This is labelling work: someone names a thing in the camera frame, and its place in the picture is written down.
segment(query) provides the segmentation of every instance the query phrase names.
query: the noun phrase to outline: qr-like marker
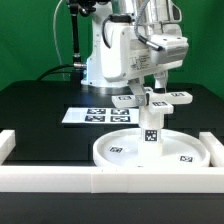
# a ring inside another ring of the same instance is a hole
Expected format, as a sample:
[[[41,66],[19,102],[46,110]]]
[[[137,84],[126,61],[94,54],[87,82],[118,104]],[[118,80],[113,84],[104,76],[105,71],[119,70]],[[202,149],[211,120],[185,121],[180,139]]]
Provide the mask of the qr-like marker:
[[[182,162],[192,163],[193,160],[194,160],[194,158],[191,156],[181,156],[180,157],[180,161],[182,161]]]
[[[131,100],[130,96],[119,96],[118,97],[119,100]]]
[[[110,152],[121,153],[121,152],[122,152],[122,150],[123,150],[123,148],[121,148],[121,147],[114,147],[114,146],[112,146],[109,150],[110,150]]]
[[[174,97],[185,96],[183,93],[171,93]]]
[[[145,131],[145,141],[146,142],[156,142],[157,141],[157,131],[156,130],[146,130]]]
[[[113,115],[129,115],[128,109],[112,109],[111,114]]]
[[[129,116],[111,116],[110,121],[113,123],[116,122],[131,122],[131,119]]]
[[[88,115],[85,118],[87,122],[105,122],[105,116],[91,116]]]
[[[88,109],[87,114],[106,114],[106,109],[100,109],[100,108]]]
[[[165,102],[153,102],[153,105],[156,107],[167,106]]]

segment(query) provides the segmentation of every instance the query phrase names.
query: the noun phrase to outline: printed marker sheet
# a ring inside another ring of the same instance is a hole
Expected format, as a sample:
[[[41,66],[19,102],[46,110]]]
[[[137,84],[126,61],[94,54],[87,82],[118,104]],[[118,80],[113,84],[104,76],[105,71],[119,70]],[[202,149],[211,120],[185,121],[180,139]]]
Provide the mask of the printed marker sheet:
[[[70,107],[62,123],[138,124],[138,109]]]

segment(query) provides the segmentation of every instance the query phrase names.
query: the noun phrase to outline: white block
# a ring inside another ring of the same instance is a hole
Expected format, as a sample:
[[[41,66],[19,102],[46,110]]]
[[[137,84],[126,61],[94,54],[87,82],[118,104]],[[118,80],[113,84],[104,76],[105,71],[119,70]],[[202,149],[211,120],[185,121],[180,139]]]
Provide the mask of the white block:
[[[15,131],[3,130],[0,133],[0,165],[15,147]]]
[[[92,174],[92,193],[127,193],[127,175],[116,169],[102,168]]]
[[[223,193],[220,168],[163,168],[128,171],[128,193]]]
[[[200,132],[199,140],[211,154],[211,164],[224,167],[224,146],[211,132]]]
[[[0,192],[91,192],[93,167],[1,166]]]

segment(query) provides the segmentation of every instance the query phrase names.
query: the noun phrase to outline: white cable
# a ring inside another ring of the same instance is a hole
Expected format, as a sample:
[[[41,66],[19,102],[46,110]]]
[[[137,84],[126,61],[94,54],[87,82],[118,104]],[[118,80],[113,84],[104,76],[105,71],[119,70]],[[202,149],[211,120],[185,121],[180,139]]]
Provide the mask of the white cable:
[[[53,32],[54,32],[54,44],[55,44],[55,48],[56,48],[56,52],[57,52],[57,56],[58,56],[58,60],[60,65],[62,65],[62,58],[61,58],[61,53],[58,47],[58,40],[57,40],[57,31],[56,31],[56,25],[57,25],[57,14],[58,14],[58,10],[60,8],[60,6],[62,5],[64,0],[60,0],[55,12],[54,12],[54,20],[53,20]]]

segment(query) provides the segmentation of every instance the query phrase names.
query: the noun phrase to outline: green backdrop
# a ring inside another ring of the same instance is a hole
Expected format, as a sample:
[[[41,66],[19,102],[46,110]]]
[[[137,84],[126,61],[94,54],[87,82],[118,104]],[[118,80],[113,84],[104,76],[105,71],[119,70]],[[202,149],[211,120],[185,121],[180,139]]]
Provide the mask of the green backdrop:
[[[7,0],[0,7],[0,89],[18,80],[34,80],[59,64],[53,41],[53,14],[59,0]],[[176,0],[190,49],[169,82],[199,83],[224,98],[224,1]],[[63,63],[72,62],[70,13],[64,2],[57,20]],[[91,19],[79,17],[80,48],[91,52]]]

